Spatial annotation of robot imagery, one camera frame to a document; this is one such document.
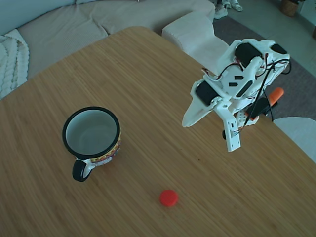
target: red bottle cap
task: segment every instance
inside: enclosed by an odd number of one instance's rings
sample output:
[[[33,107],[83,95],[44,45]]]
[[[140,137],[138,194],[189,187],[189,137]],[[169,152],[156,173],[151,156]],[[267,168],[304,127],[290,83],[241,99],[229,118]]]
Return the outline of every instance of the red bottle cap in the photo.
[[[159,200],[164,206],[174,206],[178,201],[178,195],[173,190],[163,190],[160,194]]]

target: flower pot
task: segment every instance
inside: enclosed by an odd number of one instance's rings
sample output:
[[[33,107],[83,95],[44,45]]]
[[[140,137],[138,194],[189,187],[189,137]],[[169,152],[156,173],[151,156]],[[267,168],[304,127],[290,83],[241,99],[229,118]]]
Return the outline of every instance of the flower pot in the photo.
[[[291,0],[282,0],[280,10],[283,14],[293,17],[297,11],[298,4]]]
[[[316,26],[315,26],[315,29],[314,29],[314,32],[313,32],[313,38],[316,40]]]

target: gray rug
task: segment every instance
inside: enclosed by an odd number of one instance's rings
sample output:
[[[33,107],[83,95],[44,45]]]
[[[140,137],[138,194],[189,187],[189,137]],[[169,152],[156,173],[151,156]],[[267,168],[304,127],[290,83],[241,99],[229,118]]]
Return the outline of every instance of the gray rug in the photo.
[[[230,17],[215,20],[213,25],[215,35],[228,44],[231,44],[234,40],[246,38],[264,39]],[[307,117],[316,120],[316,78],[294,59],[292,59],[292,72],[289,75],[280,75],[267,88],[267,93],[270,93],[276,87],[284,88],[285,94],[273,109],[275,119]]]

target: couch cushion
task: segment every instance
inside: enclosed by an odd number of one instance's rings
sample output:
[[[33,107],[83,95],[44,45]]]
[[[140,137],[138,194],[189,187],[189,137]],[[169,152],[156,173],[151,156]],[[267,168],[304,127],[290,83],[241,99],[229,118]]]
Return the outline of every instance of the couch cushion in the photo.
[[[0,0],[0,35],[75,0]]]
[[[78,7],[110,34],[130,26],[145,26],[161,33],[163,27],[192,11],[201,11],[211,20],[215,12],[214,4],[208,0],[106,0]]]
[[[64,57],[107,36],[78,8],[62,7],[18,28],[30,50],[28,78]]]

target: mug rim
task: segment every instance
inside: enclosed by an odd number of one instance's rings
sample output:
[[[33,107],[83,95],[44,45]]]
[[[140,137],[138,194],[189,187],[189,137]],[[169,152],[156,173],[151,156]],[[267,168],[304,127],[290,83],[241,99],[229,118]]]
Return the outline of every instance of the mug rim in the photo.
[[[117,126],[117,133],[115,135],[115,138],[113,140],[113,142],[108,146],[108,148],[106,148],[105,150],[99,152],[99,153],[96,153],[96,154],[92,154],[92,155],[84,155],[84,154],[80,154],[78,152],[75,152],[69,145],[68,145],[68,142],[67,142],[67,139],[66,139],[66,130],[68,128],[68,125],[69,123],[71,122],[71,120],[73,120],[73,118],[75,116],[77,116],[78,114],[84,112],[84,111],[88,111],[88,110],[100,110],[100,111],[103,111],[103,112],[106,112],[108,115],[110,115],[116,126]],[[120,134],[120,126],[119,126],[119,120],[118,118],[108,109],[105,109],[103,107],[99,107],[99,106],[89,106],[89,107],[85,107],[85,108],[82,108],[76,112],[74,112],[72,115],[70,115],[70,117],[66,120],[65,124],[64,124],[64,127],[63,127],[63,132],[62,132],[62,137],[63,137],[63,142],[64,142],[64,145],[65,147],[67,148],[67,150],[73,154],[74,156],[76,156],[78,159],[81,159],[81,160],[87,160],[87,159],[93,159],[93,158],[97,158],[97,157],[100,157],[104,154],[106,154],[107,152],[109,152],[113,147],[114,145],[118,142],[119,140],[119,134]]]

